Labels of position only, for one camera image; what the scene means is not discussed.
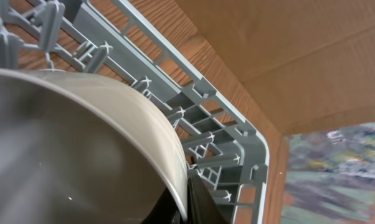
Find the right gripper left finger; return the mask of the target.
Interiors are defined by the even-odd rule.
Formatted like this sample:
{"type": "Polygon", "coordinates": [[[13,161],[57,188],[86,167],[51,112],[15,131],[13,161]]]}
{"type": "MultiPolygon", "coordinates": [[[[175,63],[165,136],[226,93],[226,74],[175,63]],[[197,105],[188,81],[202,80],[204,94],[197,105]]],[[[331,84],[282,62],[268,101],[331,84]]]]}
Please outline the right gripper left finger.
{"type": "Polygon", "coordinates": [[[170,191],[165,189],[141,224],[182,224],[183,220],[170,191]]]}

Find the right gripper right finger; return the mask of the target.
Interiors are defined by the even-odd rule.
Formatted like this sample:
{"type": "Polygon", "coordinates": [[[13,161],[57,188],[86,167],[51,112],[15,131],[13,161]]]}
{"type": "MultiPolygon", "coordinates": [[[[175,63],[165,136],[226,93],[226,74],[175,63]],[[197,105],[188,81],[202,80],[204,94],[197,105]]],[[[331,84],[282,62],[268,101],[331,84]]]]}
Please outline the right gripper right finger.
{"type": "Polygon", "coordinates": [[[198,175],[188,179],[188,223],[228,224],[198,175]]]}

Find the grey bowl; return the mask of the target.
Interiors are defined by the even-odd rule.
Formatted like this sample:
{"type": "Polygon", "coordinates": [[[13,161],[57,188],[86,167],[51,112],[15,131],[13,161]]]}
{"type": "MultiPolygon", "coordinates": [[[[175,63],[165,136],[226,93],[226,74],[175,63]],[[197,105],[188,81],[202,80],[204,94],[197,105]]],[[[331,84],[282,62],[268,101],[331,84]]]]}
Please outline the grey bowl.
{"type": "Polygon", "coordinates": [[[0,223],[141,223],[188,178],[172,124],[101,75],[0,69],[0,223]]]}

